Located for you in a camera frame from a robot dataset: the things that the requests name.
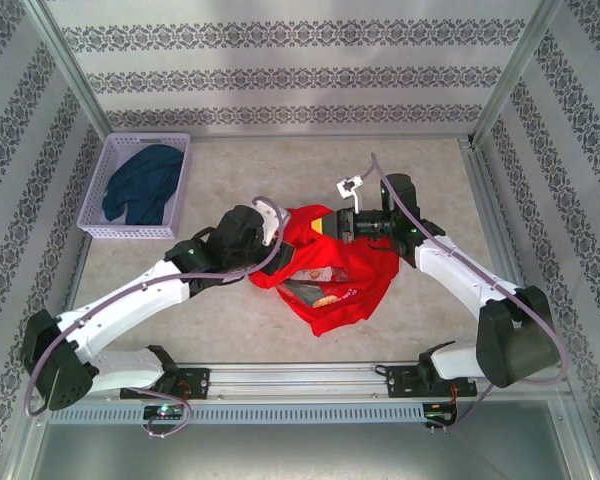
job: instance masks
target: marble surface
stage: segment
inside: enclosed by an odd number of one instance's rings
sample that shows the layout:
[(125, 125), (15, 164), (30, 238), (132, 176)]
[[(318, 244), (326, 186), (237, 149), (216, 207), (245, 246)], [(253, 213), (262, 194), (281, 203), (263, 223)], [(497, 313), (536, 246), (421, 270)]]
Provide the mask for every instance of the marble surface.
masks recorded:
[[(375, 152), (386, 173), (413, 178), (423, 217), (491, 267), (489, 251), (456, 140), (260, 141), (192, 144), (178, 240), (215, 226), (236, 204), (266, 195), (283, 207), (349, 204), (335, 183), (362, 174)], [(380, 208), (379, 179), (361, 187), (364, 208)], [(135, 278), (173, 241), (94, 239), (76, 306)], [(401, 262), (400, 273), (367, 321), (317, 338), (279, 298), (249, 281), (210, 289), (160, 312), (108, 348), (163, 345), (178, 362), (340, 362), (417, 359), (448, 340), (475, 340), (476, 321), (435, 280)]]

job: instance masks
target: dark teal garment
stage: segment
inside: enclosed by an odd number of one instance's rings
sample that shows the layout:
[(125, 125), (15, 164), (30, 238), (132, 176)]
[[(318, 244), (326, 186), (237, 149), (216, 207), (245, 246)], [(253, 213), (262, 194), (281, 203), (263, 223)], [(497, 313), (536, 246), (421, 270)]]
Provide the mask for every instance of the dark teal garment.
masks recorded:
[(109, 179), (102, 209), (107, 220), (124, 214), (125, 225), (162, 225), (164, 206), (178, 188), (184, 154), (168, 145), (136, 153)]

